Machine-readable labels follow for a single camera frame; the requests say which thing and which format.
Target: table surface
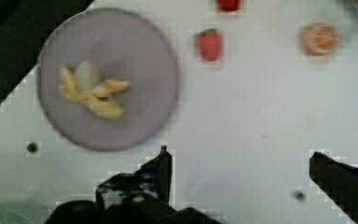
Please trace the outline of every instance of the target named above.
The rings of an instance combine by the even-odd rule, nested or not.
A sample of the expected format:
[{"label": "table surface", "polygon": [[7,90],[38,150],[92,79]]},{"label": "table surface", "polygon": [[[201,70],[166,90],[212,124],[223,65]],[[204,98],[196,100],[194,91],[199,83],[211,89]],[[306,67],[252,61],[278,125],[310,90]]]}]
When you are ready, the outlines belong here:
[{"label": "table surface", "polygon": [[[0,203],[49,208],[93,200],[95,188],[133,172],[167,145],[174,157],[171,205],[193,206],[229,224],[352,223],[310,180],[314,150],[358,167],[358,21],[338,2],[247,0],[240,15],[220,15],[212,1],[100,0],[153,21],[181,64],[174,115],[146,143],[102,153],[63,139],[44,117],[35,69],[0,105]],[[342,46],[323,60],[305,56],[298,32],[339,21]],[[221,63],[204,63],[192,47],[199,30],[226,38]],[[26,150],[29,142],[40,149]],[[292,194],[301,190],[303,203]],[[40,216],[35,223],[40,223]]]}]

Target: red strawberry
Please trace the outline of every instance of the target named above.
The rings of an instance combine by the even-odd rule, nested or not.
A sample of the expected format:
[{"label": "red strawberry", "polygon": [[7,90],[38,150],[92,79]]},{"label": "red strawberry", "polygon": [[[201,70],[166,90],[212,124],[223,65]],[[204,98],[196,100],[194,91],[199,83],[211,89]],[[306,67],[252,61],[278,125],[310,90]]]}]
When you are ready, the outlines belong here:
[{"label": "red strawberry", "polygon": [[216,61],[222,54],[222,36],[216,29],[206,30],[197,35],[197,48],[207,61]]},{"label": "red strawberry", "polygon": [[217,0],[217,1],[219,1],[220,9],[226,12],[236,11],[241,6],[241,0]]}]

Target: banana piece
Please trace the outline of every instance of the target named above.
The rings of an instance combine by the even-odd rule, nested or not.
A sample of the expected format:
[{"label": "banana piece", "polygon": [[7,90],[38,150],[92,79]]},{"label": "banana piece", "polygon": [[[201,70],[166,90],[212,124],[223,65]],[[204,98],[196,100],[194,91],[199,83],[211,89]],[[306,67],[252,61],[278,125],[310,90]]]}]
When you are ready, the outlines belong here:
[{"label": "banana piece", "polygon": [[109,97],[111,93],[124,91],[129,86],[130,82],[128,81],[117,81],[113,79],[108,79],[88,92],[95,97]]},{"label": "banana piece", "polygon": [[68,89],[68,91],[75,92],[77,91],[77,85],[75,81],[75,75],[72,70],[67,67],[61,69],[63,84]]},{"label": "banana piece", "polygon": [[81,103],[81,102],[87,100],[87,98],[88,98],[87,94],[84,94],[79,91],[69,91],[69,89],[66,86],[60,86],[60,91],[61,91],[61,94],[63,96],[65,96],[66,99],[68,99],[72,102]]},{"label": "banana piece", "polygon": [[112,98],[107,102],[102,102],[90,93],[86,93],[87,100],[82,104],[98,117],[104,119],[119,119],[123,116],[124,111],[121,106]]},{"label": "banana piece", "polygon": [[129,81],[117,81],[113,79],[107,79],[103,82],[103,85],[112,93],[118,91],[124,91],[127,89],[131,83]]},{"label": "banana piece", "polygon": [[87,92],[95,97],[109,97],[110,94],[112,93],[104,86],[104,84],[100,84],[96,86],[94,89],[92,89],[91,91],[87,91]]}]

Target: screw hole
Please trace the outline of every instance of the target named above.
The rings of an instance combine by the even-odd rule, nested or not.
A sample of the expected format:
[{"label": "screw hole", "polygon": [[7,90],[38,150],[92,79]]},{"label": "screw hole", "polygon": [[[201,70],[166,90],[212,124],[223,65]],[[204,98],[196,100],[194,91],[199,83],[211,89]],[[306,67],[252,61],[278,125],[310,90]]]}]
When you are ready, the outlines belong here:
[{"label": "screw hole", "polygon": [[30,143],[27,147],[27,150],[31,153],[36,153],[36,151],[38,150],[37,143]]},{"label": "screw hole", "polygon": [[150,185],[148,183],[142,183],[139,187],[141,189],[149,189]]},{"label": "screw hole", "polygon": [[300,203],[304,203],[307,200],[307,195],[299,190],[293,193],[293,197]]}]

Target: plate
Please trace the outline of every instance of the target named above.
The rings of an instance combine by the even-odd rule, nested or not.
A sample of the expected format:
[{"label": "plate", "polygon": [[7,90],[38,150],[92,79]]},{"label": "plate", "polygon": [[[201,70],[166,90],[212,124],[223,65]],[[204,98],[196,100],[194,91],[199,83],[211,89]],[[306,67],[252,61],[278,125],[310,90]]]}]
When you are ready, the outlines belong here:
[{"label": "plate", "polygon": [[[117,95],[122,119],[102,119],[59,92],[60,69],[84,60],[100,66],[102,80],[128,80]],[[39,101],[53,127],[69,141],[95,150],[122,150],[158,132],[178,94],[179,71],[169,41],[150,21],[117,8],[82,12],[63,23],[38,58]]]}]

